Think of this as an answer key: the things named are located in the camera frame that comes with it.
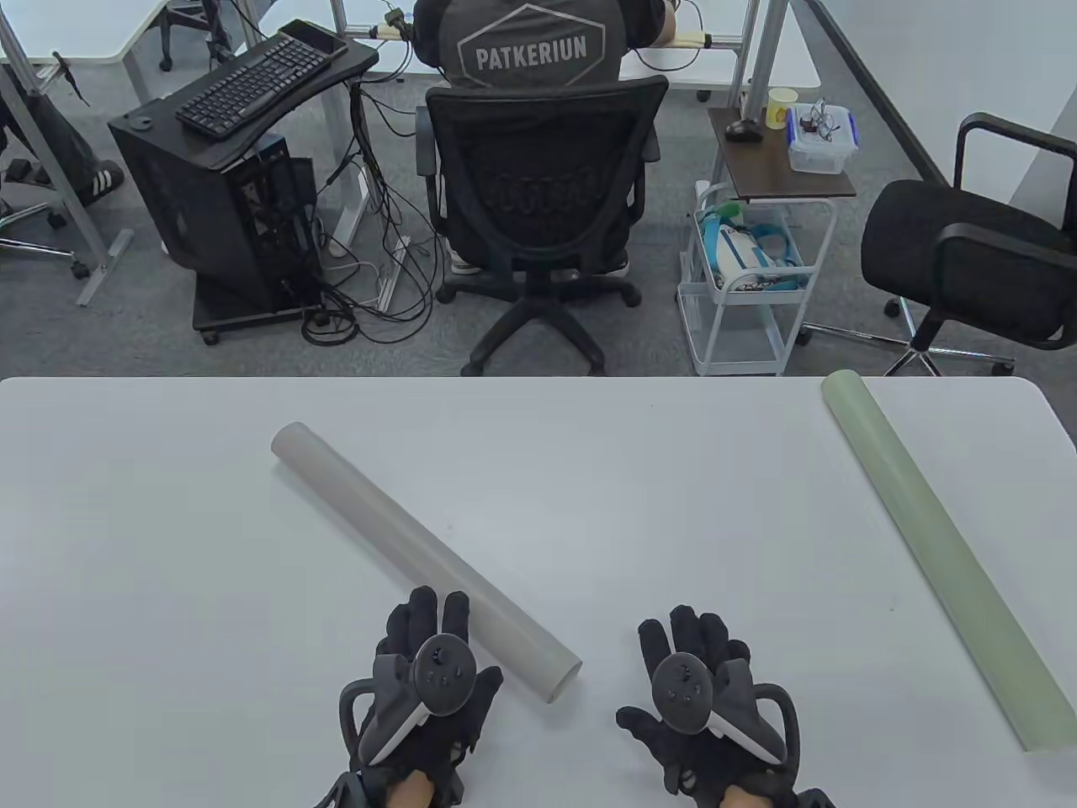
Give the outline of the person's left hand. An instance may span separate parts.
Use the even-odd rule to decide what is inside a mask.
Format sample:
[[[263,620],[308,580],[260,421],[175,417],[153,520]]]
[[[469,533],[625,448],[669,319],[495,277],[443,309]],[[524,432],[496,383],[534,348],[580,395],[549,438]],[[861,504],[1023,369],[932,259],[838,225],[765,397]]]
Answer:
[[[468,644],[468,596],[415,588],[392,609],[366,678],[338,700],[348,770],[324,805],[458,805],[459,767],[480,742],[504,675]]]

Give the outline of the person's right hand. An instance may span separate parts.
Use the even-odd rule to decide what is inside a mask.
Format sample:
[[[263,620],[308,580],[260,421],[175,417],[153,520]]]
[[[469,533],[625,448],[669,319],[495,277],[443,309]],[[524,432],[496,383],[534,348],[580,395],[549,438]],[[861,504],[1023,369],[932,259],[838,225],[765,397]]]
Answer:
[[[757,683],[746,643],[714,613],[677,605],[644,619],[639,645],[649,712],[624,705],[616,723],[661,766],[663,788],[698,807],[830,807],[822,789],[796,791],[801,738],[786,689]]]

